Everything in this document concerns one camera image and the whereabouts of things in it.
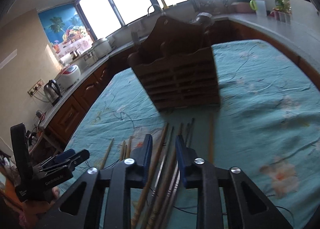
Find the teal floral tablecloth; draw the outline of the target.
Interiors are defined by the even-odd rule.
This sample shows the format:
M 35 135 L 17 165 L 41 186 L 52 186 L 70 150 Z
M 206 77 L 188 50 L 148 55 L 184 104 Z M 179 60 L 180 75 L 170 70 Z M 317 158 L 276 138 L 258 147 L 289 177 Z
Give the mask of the teal floral tablecloth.
M 213 164 L 239 167 L 294 228 L 303 228 L 319 206 L 319 91 L 285 55 L 260 40 L 213 45 L 221 105 L 158 112 L 131 69 L 116 74 L 89 109 L 67 147 L 90 157 L 74 177 L 106 165 L 123 143 L 156 145 L 169 130 L 195 118 L 191 147 L 208 160 L 209 115 L 214 115 Z

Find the stainless electric kettle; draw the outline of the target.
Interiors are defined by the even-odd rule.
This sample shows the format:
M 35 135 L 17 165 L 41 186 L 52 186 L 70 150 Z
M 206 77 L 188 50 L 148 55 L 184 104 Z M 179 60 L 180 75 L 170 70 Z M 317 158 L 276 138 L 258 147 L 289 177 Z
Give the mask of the stainless electric kettle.
M 43 90 L 46 98 L 49 100 L 52 106 L 55 106 L 62 97 L 60 88 L 54 79 L 49 80 L 44 86 Z

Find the white red rice cooker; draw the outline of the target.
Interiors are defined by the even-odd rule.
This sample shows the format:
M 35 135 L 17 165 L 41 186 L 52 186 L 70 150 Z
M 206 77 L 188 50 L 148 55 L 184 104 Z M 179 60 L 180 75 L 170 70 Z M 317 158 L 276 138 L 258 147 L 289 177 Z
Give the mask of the white red rice cooker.
M 66 91 L 79 80 L 80 76 L 81 71 L 78 65 L 69 65 L 58 73 L 55 81 L 61 91 Z

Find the brown wooden utensil holder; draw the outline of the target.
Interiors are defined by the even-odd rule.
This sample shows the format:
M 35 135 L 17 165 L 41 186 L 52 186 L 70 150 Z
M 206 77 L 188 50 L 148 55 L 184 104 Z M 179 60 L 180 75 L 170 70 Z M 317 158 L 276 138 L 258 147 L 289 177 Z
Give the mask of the brown wooden utensil holder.
M 160 16 L 127 62 L 158 111 L 220 105 L 213 50 L 202 25 Z

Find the white slow cooker pot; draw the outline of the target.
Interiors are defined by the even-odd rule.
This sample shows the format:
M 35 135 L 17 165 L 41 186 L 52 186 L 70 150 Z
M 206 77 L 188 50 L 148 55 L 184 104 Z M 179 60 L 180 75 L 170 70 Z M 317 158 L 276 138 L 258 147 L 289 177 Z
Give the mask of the white slow cooker pot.
M 107 38 L 101 38 L 92 44 L 93 54 L 98 58 L 103 58 L 108 53 L 112 52 L 112 47 Z

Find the fruit beach poster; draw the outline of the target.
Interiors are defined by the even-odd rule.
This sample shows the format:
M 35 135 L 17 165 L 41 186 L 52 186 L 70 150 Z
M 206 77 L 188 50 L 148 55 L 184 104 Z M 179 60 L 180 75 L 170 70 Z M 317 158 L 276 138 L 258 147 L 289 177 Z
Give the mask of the fruit beach poster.
M 93 40 L 72 4 L 48 9 L 38 16 L 58 58 L 72 51 L 84 53 L 92 47 Z

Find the chrome sink faucet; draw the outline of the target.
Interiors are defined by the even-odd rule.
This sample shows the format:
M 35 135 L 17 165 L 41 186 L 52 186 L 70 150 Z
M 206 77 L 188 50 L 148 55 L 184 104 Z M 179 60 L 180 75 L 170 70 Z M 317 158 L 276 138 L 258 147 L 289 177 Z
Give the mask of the chrome sink faucet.
M 159 4 L 152 4 L 150 7 L 148 7 L 148 9 L 147 9 L 147 16 L 150 16 L 151 15 L 151 9 L 153 9 L 153 12 L 154 13 L 162 13 L 162 9 L 161 9 L 161 7 L 160 7 L 160 5 Z

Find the pink plastic basin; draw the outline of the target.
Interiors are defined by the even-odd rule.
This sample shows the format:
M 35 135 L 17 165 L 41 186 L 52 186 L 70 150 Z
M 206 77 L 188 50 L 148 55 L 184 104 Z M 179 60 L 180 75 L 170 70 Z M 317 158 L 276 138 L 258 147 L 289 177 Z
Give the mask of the pink plastic basin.
M 251 0 L 235 0 L 231 4 L 236 13 L 254 13 L 255 11 L 250 7 Z

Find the yellow dish soap bottle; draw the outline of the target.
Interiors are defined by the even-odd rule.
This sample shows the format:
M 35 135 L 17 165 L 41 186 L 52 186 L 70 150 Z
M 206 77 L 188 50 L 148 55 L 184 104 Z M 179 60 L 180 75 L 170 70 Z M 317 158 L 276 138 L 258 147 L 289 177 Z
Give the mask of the yellow dish soap bottle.
M 163 9 L 164 9 L 164 10 L 166 10 L 166 9 L 169 8 L 168 5 L 166 4 L 165 0 L 161 0 L 161 2 L 162 2 L 162 5 L 163 5 Z

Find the yellow green drink bottle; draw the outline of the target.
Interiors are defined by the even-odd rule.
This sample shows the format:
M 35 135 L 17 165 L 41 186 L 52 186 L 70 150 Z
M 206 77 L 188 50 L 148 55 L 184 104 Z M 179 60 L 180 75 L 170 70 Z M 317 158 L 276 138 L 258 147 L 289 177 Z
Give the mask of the yellow green drink bottle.
M 274 3 L 275 3 L 275 7 L 274 7 L 275 11 L 285 12 L 285 5 L 283 0 L 274 0 Z

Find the wall power socket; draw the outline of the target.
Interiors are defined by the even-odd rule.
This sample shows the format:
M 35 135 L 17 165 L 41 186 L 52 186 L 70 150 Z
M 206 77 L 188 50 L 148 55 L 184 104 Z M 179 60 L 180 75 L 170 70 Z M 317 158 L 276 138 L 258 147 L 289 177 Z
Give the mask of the wall power socket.
M 38 92 L 42 87 L 44 86 L 44 81 L 42 78 L 40 78 L 29 90 L 28 94 L 30 97 L 35 95 L 36 92 Z

